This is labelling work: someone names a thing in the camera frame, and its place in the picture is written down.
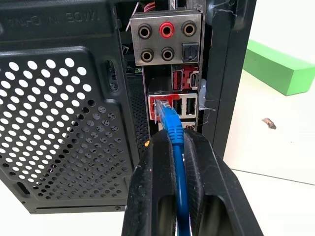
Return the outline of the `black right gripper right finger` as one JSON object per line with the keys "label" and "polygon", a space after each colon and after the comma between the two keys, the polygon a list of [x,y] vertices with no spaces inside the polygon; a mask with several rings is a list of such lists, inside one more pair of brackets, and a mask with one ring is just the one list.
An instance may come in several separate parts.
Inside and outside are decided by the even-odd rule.
{"label": "black right gripper right finger", "polygon": [[194,236],[263,234],[234,172],[200,133],[185,130],[185,171]]}

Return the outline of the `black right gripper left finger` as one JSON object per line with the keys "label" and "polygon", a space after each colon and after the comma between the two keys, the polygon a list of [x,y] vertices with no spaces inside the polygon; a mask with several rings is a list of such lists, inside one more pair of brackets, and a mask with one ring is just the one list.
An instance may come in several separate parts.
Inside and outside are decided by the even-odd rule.
{"label": "black right gripper left finger", "polygon": [[162,130],[151,137],[130,179],[122,235],[173,236],[176,210],[173,149]]}

